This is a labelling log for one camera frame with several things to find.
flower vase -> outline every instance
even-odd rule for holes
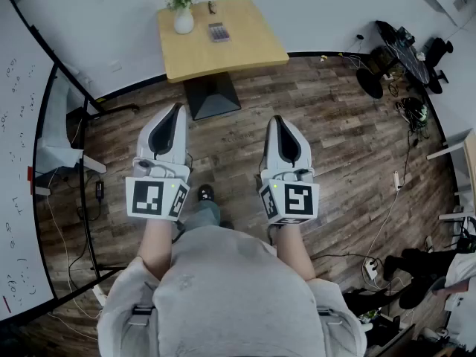
[[[193,29],[193,16],[190,10],[190,5],[185,8],[180,7],[176,11],[176,19],[173,27],[178,34],[190,33]]]

hand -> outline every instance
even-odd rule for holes
[[[431,293],[439,299],[446,299],[448,297],[446,289],[438,289],[436,291],[431,291]]]

black table base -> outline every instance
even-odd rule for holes
[[[228,73],[184,81],[192,119],[199,120],[241,109]]]
[[[382,84],[380,79],[384,74],[389,75],[388,71],[399,63],[398,58],[393,58],[392,61],[385,66],[384,70],[380,71],[377,74],[373,74],[368,71],[366,68],[360,68],[357,70],[357,80],[358,84],[364,89],[364,91],[369,94],[373,99],[380,99],[384,95]]]
[[[357,70],[357,80],[364,91],[373,99],[380,99],[384,95],[384,90],[380,84],[380,80],[370,73],[366,68]]]

black shoe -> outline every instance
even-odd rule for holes
[[[213,188],[208,184],[202,185],[199,188],[197,194],[199,197],[199,201],[208,200],[215,202],[215,192],[213,191]]]
[[[392,280],[393,273],[396,271],[395,259],[396,258],[392,257],[391,255],[385,258],[384,279],[387,282],[390,282]]]
[[[233,226],[232,221],[221,221],[220,227],[225,229],[235,230],[235,227]]]
[[[431,277],[421,277],[418,279],[413,279],[411,285],[407,291],[405,291],[399,300],[399,306],[402,309],[413,309],[418,306],[423,299],[425,299],[426,294],[430,290],[430,287],[435,282],[435,279]]]

gray pants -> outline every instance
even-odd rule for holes
[[[185,231],[209,225],[220,225],[220,208],[213,201],[200,201],[196,213],[192,214],[184,223]]]

